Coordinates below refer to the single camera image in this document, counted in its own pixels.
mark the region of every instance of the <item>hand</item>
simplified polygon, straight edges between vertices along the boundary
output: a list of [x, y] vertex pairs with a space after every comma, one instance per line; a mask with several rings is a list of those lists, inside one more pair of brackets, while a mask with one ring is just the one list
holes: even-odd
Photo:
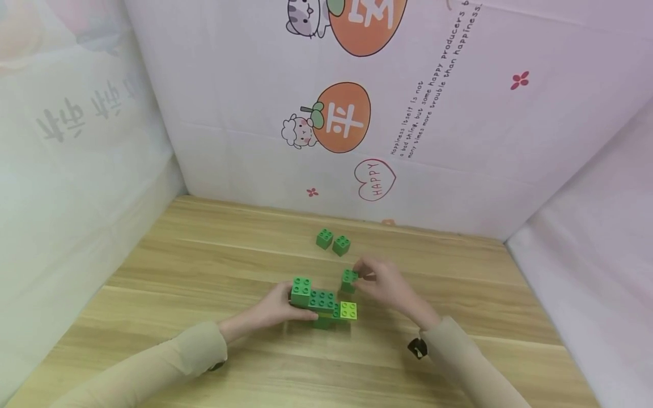
[[356, 289], [371, 296], [411, 319], [422, 330], [428, 331], [440, 323], [433, 307], [413, 290], [391, 262], [373, 257], [362, 257], [354, 265], [360, 279]]
[[255, 330], [275, 326], [288, 320], [317, 320], [317, 313], [293, 307], [288, 302], [288, 294], [293, 283], [278, 283], [263, 299], [251, 308], [218, 323], [220, 332], [227, 343]]

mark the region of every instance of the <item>right hand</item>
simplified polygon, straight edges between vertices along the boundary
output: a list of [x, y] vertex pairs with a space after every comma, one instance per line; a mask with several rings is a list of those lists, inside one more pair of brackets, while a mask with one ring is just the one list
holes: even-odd
[[354, 271], [359, 277], [353, 283], [356, 289], [405, 315], [423, 331], [440, 323], [433, 307], [413, 290], [392, 262], [365, 256], [356, 262]]

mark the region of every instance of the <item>left hand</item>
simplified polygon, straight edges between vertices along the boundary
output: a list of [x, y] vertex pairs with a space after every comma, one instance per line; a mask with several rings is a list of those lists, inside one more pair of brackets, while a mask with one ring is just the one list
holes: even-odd
[[317, 320], [317, 313], [291, 306], [288, 294], [293, 288], [290, 281], [275, 285], [251, 308], [218, 324], [227, 343], [254, 330], [275, 326], [288, 320]]

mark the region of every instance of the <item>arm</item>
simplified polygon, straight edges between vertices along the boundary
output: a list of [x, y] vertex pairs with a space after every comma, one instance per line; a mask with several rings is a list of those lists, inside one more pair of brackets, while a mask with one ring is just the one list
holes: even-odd
[[293, 284], [274, 287], [259, 303], [221, 322], [204, 322], [138, 353], [80, 385], [51, 408], [133, 408], [158, 391], [198, 377], [227, 359], [227, 344], [286, 320], [317, 314], [288, 303]]
[[396, 309], [421, 329], [433, 363], [450, 382], [463, 389], [478, 408], [529, 408], [507, 379], [481, 354], [476, 344], [450, 317], [441, 319], [389, 262], [360, 259], [354, 270], [362, 279], [354, 286]]

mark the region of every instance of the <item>green leaf illustration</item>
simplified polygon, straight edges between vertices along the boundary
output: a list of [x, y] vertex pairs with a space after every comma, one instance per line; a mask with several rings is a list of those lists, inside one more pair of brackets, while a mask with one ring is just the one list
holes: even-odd
[[325, 125], [325, 117], [322, 116], [322, 112], [318, 110], [314, 110], [313, 113], [311, 113], [311, 119], [313, 120], [313, 127], [316, 129], [322, 129]]
[[326, 7], [335, 17], [340, 17], [345, 10], [345, 0], [326, 0]]

